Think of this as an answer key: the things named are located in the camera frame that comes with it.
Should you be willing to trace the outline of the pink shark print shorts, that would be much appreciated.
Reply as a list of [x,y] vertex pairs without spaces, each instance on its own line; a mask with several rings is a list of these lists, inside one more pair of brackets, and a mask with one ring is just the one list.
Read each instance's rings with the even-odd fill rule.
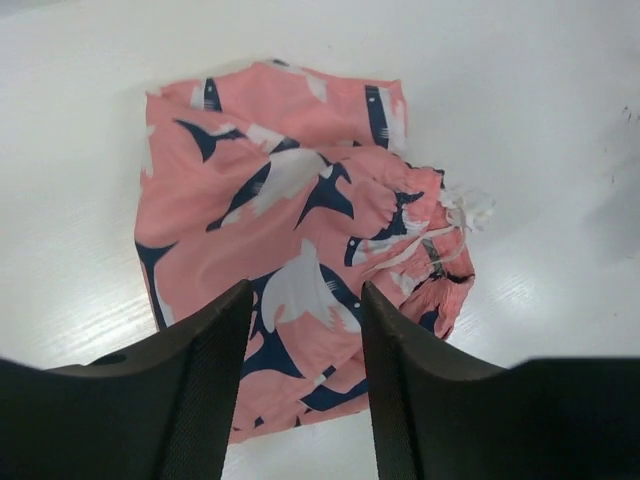
[[407,162],[406,119],[399,81],[276,59],[147,96],[134,238],[157,325],[254,290],[232,443],[367,408],[364,283],[451,333],[494,203]]

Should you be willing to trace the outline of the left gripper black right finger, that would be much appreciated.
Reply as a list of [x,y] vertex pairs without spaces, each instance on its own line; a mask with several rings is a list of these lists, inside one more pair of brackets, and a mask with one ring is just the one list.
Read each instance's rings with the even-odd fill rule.
[[480,360],[403,316],[371,283],[362,341],[382,479],[635,479],[639,362]]

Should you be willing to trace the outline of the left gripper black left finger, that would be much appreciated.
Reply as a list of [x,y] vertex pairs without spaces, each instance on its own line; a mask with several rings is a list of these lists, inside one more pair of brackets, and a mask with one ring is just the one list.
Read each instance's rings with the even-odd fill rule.
[[218,479],[252,316],[241,281],[87,365],[1,363],[5,479]]

